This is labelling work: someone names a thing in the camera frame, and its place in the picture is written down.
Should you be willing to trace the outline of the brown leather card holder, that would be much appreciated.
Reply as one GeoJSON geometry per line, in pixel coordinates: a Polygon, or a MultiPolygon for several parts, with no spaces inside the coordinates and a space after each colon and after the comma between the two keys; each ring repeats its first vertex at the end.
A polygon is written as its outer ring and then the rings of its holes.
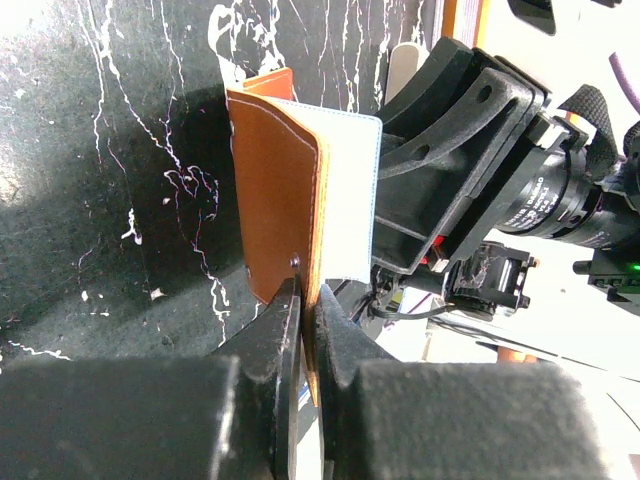
{"type": "Polygon", "coordinates": [[[269,303],[299,276],[311,396],[319,398],[313,309],[328,280],[368,283],[379,118],[299,103],[280,68],[226,91],[241,238],[249,286],[269,303]]]}

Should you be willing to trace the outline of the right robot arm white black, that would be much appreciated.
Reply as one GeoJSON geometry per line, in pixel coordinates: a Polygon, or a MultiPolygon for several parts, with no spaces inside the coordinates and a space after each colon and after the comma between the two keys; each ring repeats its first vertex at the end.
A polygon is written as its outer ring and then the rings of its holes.
{"type": "Polygon", "coordinates": [[[440,39],[379,111],[372,259],[401,285],[439,291],[491,230],[639,263],[639,135],[619,153],[606,104],[550,91],[503,57],[440,39]]]}

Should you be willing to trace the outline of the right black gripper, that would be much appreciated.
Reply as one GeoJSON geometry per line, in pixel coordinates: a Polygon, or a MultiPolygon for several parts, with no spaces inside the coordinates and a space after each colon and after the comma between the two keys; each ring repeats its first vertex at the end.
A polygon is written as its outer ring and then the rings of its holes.
{"type": "Polygon", "coordinates": [[[577,133],[508,61],[440,39],[383,124],[373,262],[446,271],[488,232],[561,237],[585,216],[577,133]]]}

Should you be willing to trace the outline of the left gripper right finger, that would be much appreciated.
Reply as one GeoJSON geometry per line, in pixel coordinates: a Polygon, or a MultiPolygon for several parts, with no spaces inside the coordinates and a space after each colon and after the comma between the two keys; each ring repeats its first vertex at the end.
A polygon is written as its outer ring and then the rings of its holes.
{"type": "Polygon", "coordinates": [[[348,318],[327,285],[320,289],[314,314],[322,477],[370,479],[361,367],[394,358],[348,318]]]}

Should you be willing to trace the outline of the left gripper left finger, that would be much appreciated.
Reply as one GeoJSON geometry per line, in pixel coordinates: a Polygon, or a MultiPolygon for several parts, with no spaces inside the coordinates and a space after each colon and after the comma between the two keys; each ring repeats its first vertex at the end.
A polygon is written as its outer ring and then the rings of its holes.
{"type": "Polygon", "coordinates": [[[285,279],[255,319],[214,352],[231,361],[211,458],[213,479],[294,479],[303,296],[285,279]]]}

